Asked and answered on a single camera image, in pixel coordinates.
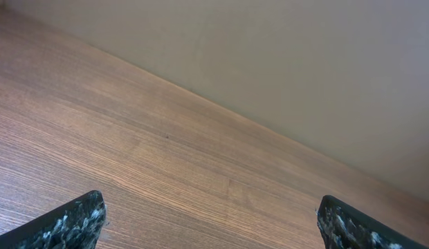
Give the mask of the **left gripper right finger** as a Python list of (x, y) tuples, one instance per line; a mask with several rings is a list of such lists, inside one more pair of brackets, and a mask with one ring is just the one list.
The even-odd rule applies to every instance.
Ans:
[(332, 195), (316, 214), (326, 249), (428, 249)]

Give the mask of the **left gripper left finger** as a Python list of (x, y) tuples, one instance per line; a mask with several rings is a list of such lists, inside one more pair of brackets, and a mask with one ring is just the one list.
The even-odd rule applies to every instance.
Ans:
[(0, 249), (94, 249), (106, 214), (102, 193), (92, 190), (0, 235)]

